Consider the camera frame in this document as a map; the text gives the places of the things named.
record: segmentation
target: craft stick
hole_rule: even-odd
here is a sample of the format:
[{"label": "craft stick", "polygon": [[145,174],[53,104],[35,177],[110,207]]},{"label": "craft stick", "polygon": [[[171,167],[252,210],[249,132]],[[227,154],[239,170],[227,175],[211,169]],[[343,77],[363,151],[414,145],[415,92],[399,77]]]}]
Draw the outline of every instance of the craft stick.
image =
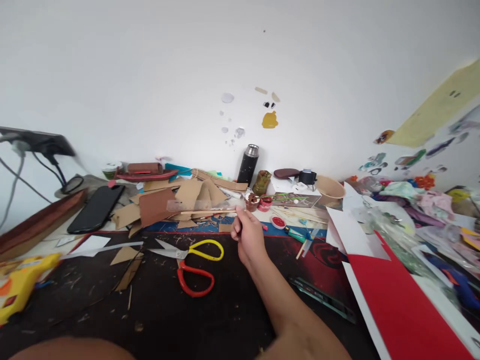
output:
[{"label": "craft stick", "polygon": [[237,210],[202,210],[202,211],[182,211],[180,214],[223,214],[223,213],[236,213]]}]

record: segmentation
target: white cable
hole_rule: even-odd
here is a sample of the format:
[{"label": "white cable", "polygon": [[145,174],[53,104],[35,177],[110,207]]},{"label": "white cable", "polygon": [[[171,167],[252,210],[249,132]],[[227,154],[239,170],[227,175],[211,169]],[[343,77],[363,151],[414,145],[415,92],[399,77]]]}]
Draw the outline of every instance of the white cable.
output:
[{"label": "white cable", "polygon": [[7,221],[7,217],[9,216],[10,206],[12,205],[12,201],[14,200],[15,189],[17,188],[17,182],[19,181],[20,174],[21,174],[22,169],[24,167],[24,162],[25,162],[25,153],[23,153],[23,156],[20,156],[20,166],[18,167],[18,171],[15,174],[15,179],[13,179],[13,184],[11,186],[10,199],[8,200],[8,204],[7,204],[6,209],[5,209],[5,215],[3,216],[3,220],[0,224],[0,230],[5,225],[5,222]]}]

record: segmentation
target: thermos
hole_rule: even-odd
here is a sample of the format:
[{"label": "thermos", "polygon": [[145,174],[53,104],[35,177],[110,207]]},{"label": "thermos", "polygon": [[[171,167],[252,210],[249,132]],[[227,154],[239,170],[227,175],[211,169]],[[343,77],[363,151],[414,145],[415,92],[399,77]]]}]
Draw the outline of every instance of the thermos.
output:
[{"label": "thermos", "polygon": [[240,172],[238,173],[237,183],[250,184],[254,177],[255,166],[259,159],[259,147],[249,144],[243,153],[241,160]]}]

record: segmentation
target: yellow paper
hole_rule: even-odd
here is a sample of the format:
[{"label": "yellow paper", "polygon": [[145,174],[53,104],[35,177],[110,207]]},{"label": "yellow paper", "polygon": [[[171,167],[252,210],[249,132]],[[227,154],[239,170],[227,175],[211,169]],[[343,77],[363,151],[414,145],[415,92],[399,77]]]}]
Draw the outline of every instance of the yellow paper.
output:
[{"label": "yellow paper", "polygon": [[480,95],[480,60],[455,71],[386,142],[418,148]]}]

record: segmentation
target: smartphone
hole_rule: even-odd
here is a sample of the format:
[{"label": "smartphone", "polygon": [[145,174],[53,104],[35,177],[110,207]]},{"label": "smartphone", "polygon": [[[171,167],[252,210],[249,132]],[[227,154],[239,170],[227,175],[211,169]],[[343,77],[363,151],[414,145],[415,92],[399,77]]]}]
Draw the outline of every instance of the smartphone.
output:
[{"label": "smartphone", "polygon": [[99,187],[66,230],[69,234],[87,234],[101,229],[122,195],[125,186]]}]

